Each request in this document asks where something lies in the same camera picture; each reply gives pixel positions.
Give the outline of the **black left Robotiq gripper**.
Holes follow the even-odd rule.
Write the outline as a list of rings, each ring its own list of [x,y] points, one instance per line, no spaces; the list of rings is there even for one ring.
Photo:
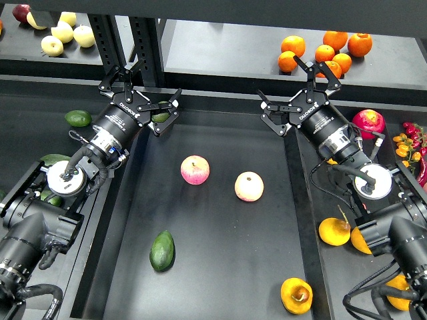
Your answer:
[[[166,103],[151,103],[149,99],[133,88],[133,78],[141,71],[144,61],[138,61],[131,69],[114,65],[98,85],[99,93],[113,97],[113,101],[99,114],[93,122],[95,135],[90,143],[106,155],[124,150],[142,127],[148,127],[159,137],[179,116],[179,88]],[[123,90],[113,92],[113,84],[123,83]],[[167,113],[165,121],[154,121],[153,116]]]

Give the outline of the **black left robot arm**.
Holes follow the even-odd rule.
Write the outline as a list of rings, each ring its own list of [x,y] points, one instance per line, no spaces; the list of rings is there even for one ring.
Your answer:
[[[26,301],[50,295],[44,318],[54,319],[63,301],[56,285],[29,285],[35,269],[50,268],[58,254],[73,245],[87,198],[113,177],[129,156],[127,146],[149,128],[162,134],[178,117],[176,91],[166,102],[154,103],[132,84],[133,72],[114,65],[99,84],[109,105],[93,122],[86,139],[69,136],[81,147],[67,160],[38,160],[1,201],[1,318],[21,319]]]

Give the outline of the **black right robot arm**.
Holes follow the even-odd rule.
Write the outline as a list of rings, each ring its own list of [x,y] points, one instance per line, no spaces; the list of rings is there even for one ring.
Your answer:
[[[349,122],[330,102],[340,90],[338,78],[325,63],[303,62],[306,86],[287,103],[262,100],[262,121],[277,135],[295,128],[309,141],[321,160],[350,178],[348,207],[372,254],[389,254],[403,275],[407,289],[387,284],[379,273],[355,286],[343,298],[346,311],[357,319],[389,319],[386,297],[406,299],[412,319],[426,318],[426,194],[404,164],[374,162],[380,146],[366,154],[362,128]]]

